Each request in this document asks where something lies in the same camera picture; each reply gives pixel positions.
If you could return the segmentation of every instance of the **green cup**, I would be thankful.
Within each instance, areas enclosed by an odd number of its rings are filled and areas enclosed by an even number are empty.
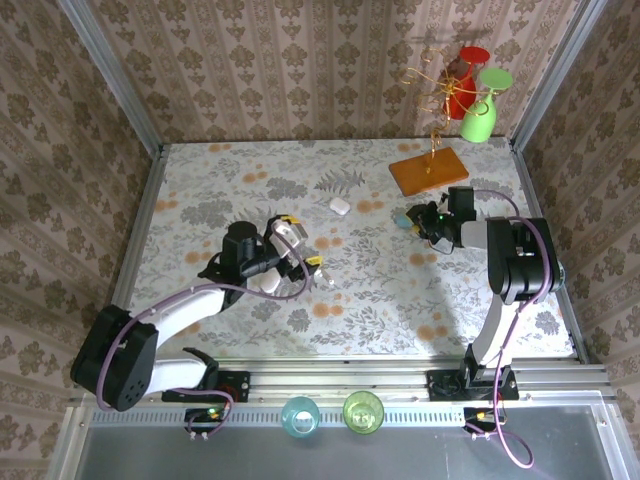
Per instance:
[[[485,68],[480,72],[480,80],[489,87],[489,93],[469,108],[462,119],[460,135],[468,142],[482,143],[489,140],[496,125],[497,111],[493,103],[495,90],[506,90],[513,84],[513,77],[501,68]]]
[[[360,435],[369,435],[384,421],[382,401],[371,392],[354,392],[344,402],[342,414],[347,426]]]

